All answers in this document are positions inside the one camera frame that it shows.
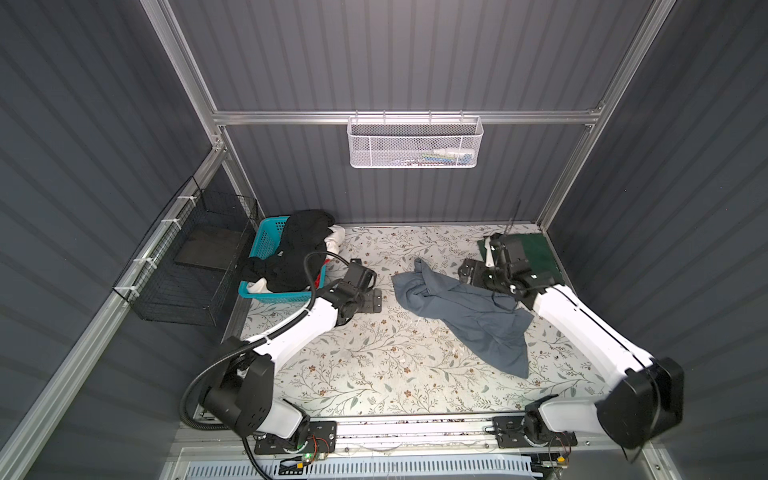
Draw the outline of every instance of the floral patterned surface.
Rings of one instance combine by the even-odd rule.
[[[528,327],[527,379],[491,367],[472,354],[437,319],[424,319],[395,300],[391,275],[411,271],[416,257],[440,273],[479,258],[476,240],[504,226],[379,227],[347,229],[341,255],[362,258],[379,274],[382,312],[359,314],[314,339],[277,374],[275,396],[310,415],[489,412],[521,409],[551,393],[591,396],[607,392],[584,355],[557,329],[535,317]],[[538,233],[516,225],[510,233]],[[328,277],[343,266],[334,261]],[[297,304],[253,300],[242,338],[286,318]]]

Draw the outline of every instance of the clothes pile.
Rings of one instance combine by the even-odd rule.
[[[416,315],[440,319],[475,355],[505,373],[528,378],[525,330],[533,316],[517,301],[433,272],[420,258],[392,277],[395,298]]]
[[[249,282],[248,292],[283,293],[308,289],[304,257],[317,250],[339,252],[345,232],[335,222],[333,215],[322,210],[303,210],[288,217],[274,255],[265,260],[250,257],[243,265],[240,279]],[[327,262],[322,255],[310,257],[313,277],[319,276]]]

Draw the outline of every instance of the blue-gray cloth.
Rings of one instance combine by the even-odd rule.
[[[413,271],[392,277],[395,297],[416,315],[440,319],[484,362],[528,378],[528,347],[523,334],[533,316],[508,295],[465,285],[433,272],[422,259]]]

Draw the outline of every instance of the teal laundry basket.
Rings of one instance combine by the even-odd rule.
[[[259,257],[261,260],[275,254],[280,245],[280,237],[286,226],[288,217],[265,218],[259,225],[253,247],[250,249],[251,257]],[[320,270],[320,286],[326,282],[326,266]],[[284,292],[284,293],[249,293],[248,282],[240,282],[238,289],[243,298],[255,298],[261,303],[304,303],[310,299],[310,292]]]

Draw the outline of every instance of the green mat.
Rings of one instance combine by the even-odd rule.
[[[523,251],[531,264],[533,273],[549,272],[555,281],[565,285],[562,273],[558,268],[558,263],[554,261],[552,251],[549,250],[547,239],[541,233],[517,233],[509,235],[511,238],[519,239],[523,244]],[[481,258],[485,258],[485,240],[478,240]]]

